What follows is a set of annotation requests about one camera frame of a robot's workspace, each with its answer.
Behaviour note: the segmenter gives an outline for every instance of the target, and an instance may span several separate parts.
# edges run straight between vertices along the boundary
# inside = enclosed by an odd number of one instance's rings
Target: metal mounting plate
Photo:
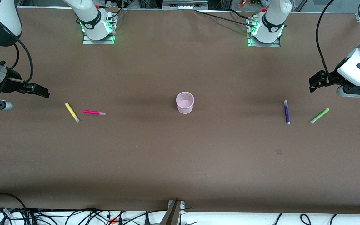
[[[170,205],[172,204],[173,201],[174,201],[174,200],[169,200],[169,201],[167,202],[167,208],[170,208]],[[184,201],[181,201],[180,203],[181,203],[181,205],[180,205],[180,210],[185,209],[185,208],[186,208],[186,205],[185,205]]]

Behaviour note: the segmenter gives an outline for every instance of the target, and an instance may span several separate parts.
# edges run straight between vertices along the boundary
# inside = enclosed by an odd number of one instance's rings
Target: purple marker
[[[287,100],[284,101],[284,112],[286,114],[286,121],[287,121],[287,124],[290,124],[291,121],[290,121],[290,112],[288,111],[288,103],[287,103]]]

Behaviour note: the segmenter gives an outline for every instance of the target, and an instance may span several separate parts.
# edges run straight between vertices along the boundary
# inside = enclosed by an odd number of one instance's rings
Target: marker
[[[98,112],[98,111],[92,111],[92,110],[81,110],[82,113],[87,113],[87,114],[94,114],[94,115],[101,115],[101,116],[106,116],[105,112]]]
[[[70,114],[72,114],[72,117],[76,120],[76,122],[80,122],[79,118],[76,116],[76,114],[74,113],[72,107],[70,107],[70,105],[68,103],[65,103],[67,110],[69,110]]]
[[[323,112],[321,112],[319,115],[317,115],[315,118],[313,118],[313,120],[310,121],[311,124],[313,124],[314,122],[316,122],[318,119],[320,119],[320,117],[323,117],[324,114],[326,114],[330,109],[325,109],[323,110]]]
[[[288,103],[287,103],[287,100],[284,101],[284,112],[286,114],[286,121],[287,121],[287,124],[290,124],[291,121],[290,121],[290,112],[288,111]]]

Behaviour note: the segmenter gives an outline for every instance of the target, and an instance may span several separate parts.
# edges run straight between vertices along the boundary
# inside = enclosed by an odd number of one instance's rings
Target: power cable
[[[306,217],[306,219],[308,220],[308,222],[305,222],[305,221],[304,221],[304,219],[303,219],[304,216]],[[300,220],[301,220],[301,222],[303,222],[305,225],[312,225],[311,222],[310,222],[309,217],[308,217],[306,214],[301,214],[301,215],[300,215]]]
[[[283,213],[280,213],[280,214],[277,216],[277,219],[276,219],[276,221],[274,222],[273,225],[277,225],[277,223],[279,222],[279,219],[280,219],[281,215],[283,215]]]
[[[17,64],[18,61],[19,61],[19,56],[20,56],[19,48],[18,48],[18,46],[16,45],[16,43],[13,44],[13,46],[15,46],[15,49],[16,49],[16,60],[15,60],[15,63],[12,65],[11,70],[13,70],[13,69],[15,68],[16,64]]]
[[[201,13],[201,14],[211,16],[211,17],[216,17],[216,18],[219,18],[219,19],[222,19],[222,20],[227,20],[227,21],[230,21],[230,22],[233,22],[233,23],[236,23],[236,24],[242,24],[242,25],[247,26],[247,27],[253,27],[254,26],[252,24],[241,23],[241,22],[238,22],[238,21],[229,20],[229,19],[226,19],[226,18],[223,18],[223,17],[218,17],[218,16],[215,16],[215,15],[212,15],[212,14],[208,14],[208,13],[205,13],[205,12],[200,12],[200,11],[195,10],[195,9],[193,9],[193,10],[196,11],[197,13]]]
[[[144,215],[147,215],[147,214],[150,214],[150,213],[155,213],[155,212],[162,212],[162,211],[167,211],[167,209],[161,209],[161,210],[155,210],[155,211],[150,211],[150,212],[143,213],[143,214],[141,214],[139,216],[136,216],[133,219],[130,219],[129,221],[125,222],[123,225],[126,225],[126,224],[130,223],[131,221],[133,221],[133,220],[135,220],[135,219],[137,219],[139,217],[142,217]]]
[[[244,17],[243,15],[239,14],[238,12],[236,12],[235,10],[233,10],[231,8],[227,9],[226,11],[231,11],[231,12],[235,13],[237,16],[239,16],[241,18],[248,19],[248,17]]]
[[[26,210],[26,206],[24,205],[24,203],[20,200],[20,198],[16,197],[15,195],[9,194],[9,193],[4,193],[4,192],[0,192],[0,195],[7,195],[7,196],[11,196],[11,197],[15,198],[15,199],[23,206],[23,208]],[[31,213],[31,212],[30,212],[29,214],[30,214],[32,220],[36,223],[36,219],[35,219],[35,217],[34,217],[34,213]],[[27,217],[27,222],[28,222],[28,224],[30,224],[30,218],[28,218],[28,217]]]
[[[317,46],[317,50],[319,51],[319,55],[320,58],[322,60],[323,63],[323,67],[324,67],[324,71],[326,72],[326,75],[330,77],[330,79],[332,79],[336,84],[343,84],[340,82],[337,82],[336,79],[333,78],[333,76],[329,73],[327,66],[326,66],[326,62],[324,61],[324,57],[323,57],[323,53],[322,50],[320,49],[320,45],[319,45],[319,26],[320,26],[320,21],[322,21],[322,17],[324,15],[324,12],[327,10],[327,8],[330,6],[330,4],[333,3],[334,0],[330,0],[329,3],[327,3],[327,5],[324,7],[322,13],[320,14],[319,20],[317,21],[317,26],[316,26],[316,46]]]
[[[336,215],[337,215],[337,214],[334,214],[334,215],[331,217],[331,219],[330,219],[330,224],[329,224],[329,225],[332,225],[333,219],[334,219],[334,217],[336,217]]]

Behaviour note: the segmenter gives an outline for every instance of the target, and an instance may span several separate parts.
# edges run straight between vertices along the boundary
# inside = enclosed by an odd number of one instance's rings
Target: black cable
[[[38,215],[37,215],[37,217],[36,217],[36,221],[38,220],[38,218],[40,217],[40,215],[42,214],[42,212],[43,212],[43,208],[41,209],[41,211],[39,211],[39,212],[37,212],[38,213]]]
[[[150,222],[150,216],[148,214],[145,214],[145,222],[144,222],[144,225],[151,225],[151,222]]]
[[[86,219],[88,219],[89,217],[91,217],[92,214],[93,214],[93,212],[90,211],[90,214],[89,214],[88,216],[84,217],[84,219],[83,219],[82,221],[80,221],[78,225],[80,225],[83,221],[85,221]]]
[[[118,11],[116,14],[114,14],[114,15],[111,16],[111,17],[108,17],[107,19],[110,20],[110,19],[116,17],[116,16],[120,13],[120,11],[122,11],[122,9],[123,9],[123,8],[120,8],[119,11]]]
[[[208,15],[208,16],[211,16],[211,17],[216,17],[216,18],[219,18],[219,19],[222,19],[222,20],[227,20],[227,21],[233,22],[233,23],[242,24],[242,25],[247,26],[247,27],[253,27],[254,26],[252,24],[241,23],[241,22],[234,21],[234,20],[229,20],[229,19],[226,19],[226,18],[223,18],[223,17],[218,17],[218,16],[215,16],[215,15],[212,15],[212,14],[200,12],[200,11],[195,10],[195,9],[193,9],[193,10],[196,11],[197,13],[202,13],[202,14],[205,14],[205,15]]]
[[[98,212],[98,213],[94,212],[94,215],[91,216],[90,219],[88,219],[86,225],[89,225],[89,224],[90,224],[90,221],[91,221],[93,218],[99,219],[99,218],[96,217],[96,216],[99,215],[101,212],[103,212],[103,211],[100,211],[100,212]]]
[[[327,66],[326,66],[326,62],[324,61],[324,57],[323,57],[323,53],[322,50],[320,49],[320,45],[319,45],[319,26],[320,26],[320,21],[322,21],[322,17],[324,15],[324,12],[327,10],[327,8],[330,6],[330,4],[333,3],[334,0],[330,0],[329,3],[327,3],[327,5],[324,7],[322,13],[320,14],[319,20],[317,21],[317,26],[316,26],[316,46],[317,46],[317,50],[319,51],[319,55],[320,58],[322,59],[322,63],[323,63],[323,67],[324,67],[324,71],[326,72],[326,75],[328,75],[336,84],[343,84],[340,82],[337,82],[333,76],[331,76],[331,74],[329,73]]]
[[[19,212],[20,213],[20,215],[23,217],[23,219],[24,219],[24,225],[26,225],[26,223],[27,223],[27,221],[30,221],[30,218],[28,219],[28,220],[26,220],[26,214],[24,213],[24,212]]]
[[[26,54],[27,54],[27,57],[29,58],[29,63],[30,63],[30,76],[27,80],[25,80],[26,83],[28,83],[32,78],[33,78],[33,60],[31,59],[31,56],[30,56],[30,52],[29,50],[27,49],[27,47],[23,44],[23,42],[17,38],[13,33],[12,31],[10,31],[4,24],[2,24],[0,22],[0,26],[3,27],[15,40],[17,40],[17,42],[19,42],[19,44],[23,47],[23,49],[26,51]]]
[[[137,219],[139,217],[142,217],[142,216],[144,216],[146,214],[155,213],[155,212],[162,212],[162,211],[167,211],[167,209],[161,209],[161,210],[155,210],[155,211],[150,211],[150,212],[143,213],[143,214],[141,214],[139,216],[136,216],[133,219],[130,219],[129,221],[125,222],[123,225],[126,225],[126,224],[130,223],[131,221],[133,221],[133,220],[135,220],[135,219]]]
[[[19,54],[19,48],[18,48],[18,46],[16,45],[16,43],[13,44],[13,46],[15,46],[15,48],[16,48],[16,60],[15,60],[15,63],[12,65],[11,69],[15,68],[16,64],[17,64],[18,61],[19,61],[19,55],[20,55],[20,54]]]
[[[304,221],[303,216],[306,217],[306,219],[308,220],[309,223],[306,223],[306,222]],[[308,217],[306,214],[301,214],[301,215],[300,215],[300,220],[301,220],[301,222],[303,222],[305,225],[312,225],[311,222],[310,222],[309,217]]]
[[[330,219],[330,224],[329,224],[329,225],[332,225],[333,219],[334,219],[334,217],[336,217],[336,215],[337,215],[337,214],[334,214],[334,215],[331,217],[331,219]]]
[[[44,223],[47,223],[48,225],[52,225],[50,224],[49,222],[45,221],[45,220],[42,220],[42,219],[39,219],[40,221],[43,221]]]
[[[104,224],[105,224],[105,222],[106,222],[106,220],[102,220],[102,219],[100,219],[100,218],[98,218],[98,217],[95,217],[94,219],[97,219],[97,220],[103,222]]]
[[[117,215],[112,221],[115,222],[115,220],[117,218],[121,217],[124,212],[126,212],[126,211],[120,211],[119,215]]]
[[[95,215],[96,212],[90,212],[90,217],[87,219],[86,225],[88,225],[88,224],[90,223],[90,221],[93,219],[93,217],[91,216],[93,213],[94,213],[94,215]]]
[[[45,214],[41,214],[41,213],[40,213],[39,215],[40,215],[40,217],[45,217],[45,218],[50,219],[50,221],[54,222],[55,225],[58,225],[58,223],[57,223],[54,219],[52,219],[51,216],[45,215]]]
[[[83,213],[84,211],[76,211],[76,214],[73,214],[73,215],[77,215],[77,214],[80,214],[80,213]],[[43,213],[40,213],[40,212],[36,212],[36,213],[39,213],[39,216],[41,217],[62,217],[62,218],[68,218],[69,216],[61,216],[61,215],[46,215],[46,214],[43,214]]]
[[[238,12],[236,12],[235,10],[229,8],[227,9],[226,11],[232,11],[233,13],[235,13],[237,16],[241,17],[241,18],[244,18],[244,19],[248,19],[248,17],[244,17],[243,15],[239,14]]]
[[[283,215],[283,213],[280,213],[280,214],[277,216],[277,219],[276,219],[276,221],[274,222],[273,225],[277,225],[277,223],[279,222],[279,219],[280,219],[281,215]]]
[[[9,194],[9,193],[3,193],[3,192],[0,192],[0,195],[8,195],[8,196],[11,196],[11,197],[15,198],[18,202],[20,202],[20,204],[23,206],[23,208],[26,208],[26,206],[25,206],[24,203],[20,200],[20,198],[16,197],[15,195]]]
[[[10,225],[12,225],[12,221],[10,220],[9,216],[6,215],[6,213],[4,213],[4,211],[0,208],[0,212],[4,215],[4,218],[1,219],[0,221],[0,225],[4,225],[5,224],[5,221],[8,219],[9,220],[9,223]]]
[[[83,212],[83,211],[86,211],[86,210],[94,210],[94,208],[84,208],[84,209],[80,209],[80,210],[76,210],[76,211],[72,212],[69,216],[67,216],[67,219],[65,221],[65,225],[67,225],[67,223],[68,223],[71,216],[77,215],[76,214],[77,212]]]

